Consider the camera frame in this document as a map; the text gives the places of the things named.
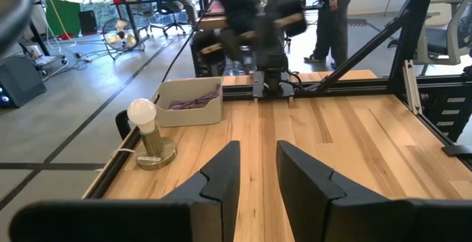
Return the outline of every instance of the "brass lamp base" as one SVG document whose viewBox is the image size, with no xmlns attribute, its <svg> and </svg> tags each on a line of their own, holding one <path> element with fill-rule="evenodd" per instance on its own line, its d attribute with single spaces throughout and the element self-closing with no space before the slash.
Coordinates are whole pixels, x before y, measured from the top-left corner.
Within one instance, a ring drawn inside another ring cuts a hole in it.
<svg viewBox="0 0 472 242">
<path fill-rule="evenodd" d="M 136 163 L 143 170 L 158 170 L 172 162 L 177 156 L 176 144 L 168 138 L 161 138 L 162 152 L 159 156 L 142 154 L 136 157 Z"/>
</svg>

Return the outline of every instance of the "desk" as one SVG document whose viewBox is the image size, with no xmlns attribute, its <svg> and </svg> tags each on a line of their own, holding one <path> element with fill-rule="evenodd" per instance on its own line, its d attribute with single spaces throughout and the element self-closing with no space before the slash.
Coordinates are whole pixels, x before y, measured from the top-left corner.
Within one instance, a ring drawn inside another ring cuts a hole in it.
<svg viewBox="0 0 472 242">
<path fill-rule="evenodd" d="M 373 77 L 371 71 L 351 71 L 345 79 Z M 248 79 L 225 77 L 224 82 Z M 447 157 L 443 144 L 393 95 L 225 102 L 218 124 L 161 128 L 161 133 L 176 142 L 176 160 L 161 170 L 144 171 L 128 159 L 103 198 L 161 198 L 230 140 L 239 140 L 235 241 L 294 240 L 277 181 L 280 139 L 388 198 L 472 198 L 469 169 Z M 144 147 L 138 143 L 137 149 Z"/>
<path fill-rule="evenodd" d="M 136 41 L 139 43 L 140 42 L 140 37 L 139 37 L 139 31 L 138 28 L 136 27 L 136 22 L 134 21 L 134 16 L 133 16 L 133 10 L 131 9 L 131 5 L 135 4 L 147 4 L 147 3 L 158 3 L 158 2 L 169 2 L 169 1 L 183 1 L 183 0 L 141 0 L 141 1 L 124 1 L 120 3 L 112 3 L 111 5 L 115 6 L 120 6 L 120 5 L 125 5 L 126 8 L 126 13 L 128 14 L 131 29 L 133 29 L 133 34 L 134 37 L 136 38 Z M 205 7 L 208 5 L 208 0 L 199 0 L 200 3 L 200 8 L 205 9 Z"/>
</svg>

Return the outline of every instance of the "concrete floor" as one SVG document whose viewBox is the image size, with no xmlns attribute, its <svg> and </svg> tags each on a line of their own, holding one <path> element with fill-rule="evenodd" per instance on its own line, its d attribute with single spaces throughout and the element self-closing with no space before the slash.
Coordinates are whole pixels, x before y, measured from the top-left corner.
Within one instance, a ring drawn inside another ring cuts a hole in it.
<svg viewBox="0 0 472 242">
<path fill-rule="evenodd" d="M 349 54 L 365 45 L 392 16 L 353 16 L 366 18 L 369 26 L 349 28 Z M 332 70 L 329 59 L 327 64 L 303 63 L 303 57 L 313 50 L 315 31 L 316 25 L 309 26 L 306 33 L 293 39 L 288 54 L 292 71 Z M 0 131 L 0 242 L 8 241 L 10 219 L 24 205 L 41 199 L 79 198 L 89 187 L 99 173 L 97 169 L 121 142 L 114 124 L 116 114 L 132 100 L 150 97 L 155 92 L 187 39 L 177 34 L 165 38 L 160 32 L 155 33 L 145 42 L 145 52 L 132 52 L 114 62 L 110 57 L 98 59 L 85 70 L 51 78 L 46 82 L 48 91 L 24 107 L 0 109 L 0 127 L 12 127 Z M 371 69 L 379 77 L 389 74 L 395 50 L 387 49 L 387 44 L 383 43 L 355 69 Z M 78 44 L 71 49 L 91 52 L 103 46 Z M 470 58 L 464 58 L 463 66 L 470 64 Z M 456 74 L 463 66 L 432 66 L 428 74 Z M 188 47 L 167 79 L 186 77 L 195 77 Z M 463 142 L 465 137 L 471 138 L 471 126 L 466 128 Z"/>
</svg>

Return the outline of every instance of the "person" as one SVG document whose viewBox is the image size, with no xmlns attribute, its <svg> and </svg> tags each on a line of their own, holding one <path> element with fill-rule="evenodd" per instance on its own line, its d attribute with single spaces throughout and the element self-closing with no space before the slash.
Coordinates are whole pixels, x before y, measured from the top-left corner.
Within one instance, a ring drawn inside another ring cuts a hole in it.
<svg viewBox="0 0 472 242">
<path fill-rule="evenodd" d="M 325 62 L 330 49 L 334 69 L 347 61 L 347 9 L 350 2 L 330 0 L 329 8 L 319 10 L 316 46 L 305 62 Z"/>
<path fill-rule="evenodd" d="M 180 12 L 185 10 L 187 17 L 192 27 L 195 27 L 197 24 L 197 11 L 195 10 L 195 5 L 190 0 L 181 0 L 181 1 L 169 1 L 165 3 L 165 6 L 170 10 L 175 12 Z"/>
</svg>

